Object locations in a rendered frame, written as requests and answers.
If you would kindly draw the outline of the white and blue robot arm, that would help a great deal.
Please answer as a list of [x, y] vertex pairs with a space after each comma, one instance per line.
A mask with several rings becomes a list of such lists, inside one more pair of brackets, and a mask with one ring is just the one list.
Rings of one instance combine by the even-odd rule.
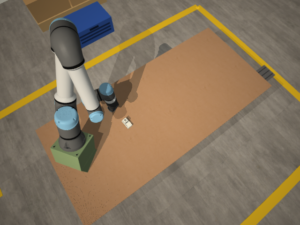
[[55, 53], [57, 92], [54, 95], [54, 121], [59, 132], [59, 146], [67, 152], [77, 151], [86, 142], [81, 131], [74, 86], [92, 122], [103, 120], [100, 101], [112, 101], [111, 84], [102, 83], [94, 90], [84, 66], [77, 27], [67, 18], [57, 18], [50, 28], [51, 51]]

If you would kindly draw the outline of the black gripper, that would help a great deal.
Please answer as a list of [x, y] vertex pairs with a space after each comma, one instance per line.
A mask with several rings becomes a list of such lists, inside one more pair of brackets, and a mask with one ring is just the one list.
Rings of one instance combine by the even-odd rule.
[[[105, 101], [105, 100], [103, 100], [103, 101]], [[107, 109], [110, 112], [114, 112], [115, 109], [119, 106], [119, 103], [118, 103], [118, 101], [116, 99], [116, 96], [115, 96], [115, 98], [112, 101], [105, 101], [105, 102], [106, 102], [106, 104], [108, 106]]]

